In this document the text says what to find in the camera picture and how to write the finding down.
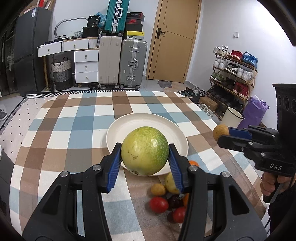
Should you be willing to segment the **right hand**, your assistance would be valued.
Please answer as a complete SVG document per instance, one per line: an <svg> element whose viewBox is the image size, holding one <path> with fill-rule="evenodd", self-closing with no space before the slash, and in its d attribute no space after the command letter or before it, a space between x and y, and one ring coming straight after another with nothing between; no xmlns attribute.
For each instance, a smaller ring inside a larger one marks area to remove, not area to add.
<svg viewBox="0 0 296 241"><path fill-rule="evenodd" d="M276 190L275 182L278 181L279 184L283 184L278 197L283 197L285 199L291 198L295 199L295 177L284 177L278 176L277 178L272 173L264 172L261 177L261 192L263 195L269 196L272 192Z"/></svg>

